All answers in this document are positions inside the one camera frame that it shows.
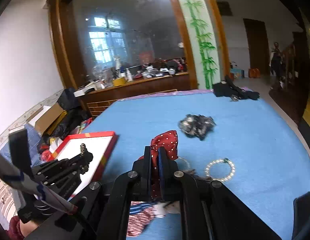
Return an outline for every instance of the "glass window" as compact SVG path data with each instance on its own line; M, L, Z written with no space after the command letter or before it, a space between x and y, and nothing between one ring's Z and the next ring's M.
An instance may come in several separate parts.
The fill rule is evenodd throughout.
M85 66L91 73L184 57L170 0L73 0L69 6Z

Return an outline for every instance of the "white bottle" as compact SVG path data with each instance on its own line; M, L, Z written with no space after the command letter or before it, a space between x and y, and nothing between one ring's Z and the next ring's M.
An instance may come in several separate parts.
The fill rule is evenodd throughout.
M128 68L126 69L126 77L128 82L133 81L132 74Z
M115 69L119 70L120 67L122 66L121 63L120 63L120 57L119 56L115 56L114 59L115 59L115 63L116 63L116 68Z

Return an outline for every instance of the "green bamboo mural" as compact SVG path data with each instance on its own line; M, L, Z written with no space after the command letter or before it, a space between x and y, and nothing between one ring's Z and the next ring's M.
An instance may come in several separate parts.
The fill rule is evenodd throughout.
M205 77L205 85L207 89L212 88L213 76L217 70L215 68L216 63L213 57L210 56L210 52L216 49L211 43L212 33L207 32L208 24L200 19L199 8L203 8L204 4L200 0L186 0L190 15L191 15L191 26L196 31L196 37L199 44L199 52L201 55L201 62L203 67L203 73Z

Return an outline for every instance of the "wooden cabinet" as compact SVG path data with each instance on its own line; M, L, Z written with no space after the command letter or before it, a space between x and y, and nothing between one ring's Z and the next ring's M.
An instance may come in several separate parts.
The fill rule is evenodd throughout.
M100 115L108 106L121 98L164 92L170 90L190 90L189 75L187 72L174 76L140 79L119 87L111 87L93 91L79 97L93 117Z

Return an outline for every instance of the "window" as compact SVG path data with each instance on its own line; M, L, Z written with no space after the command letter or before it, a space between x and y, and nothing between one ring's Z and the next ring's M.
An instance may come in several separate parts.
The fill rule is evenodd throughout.
M121 61L127 61L127 51L124 33L121 32L119 21L94 17L96 27L100 31L89 32L89 37L95 54L95 59L103 68L115 66L114 56L119 56Z

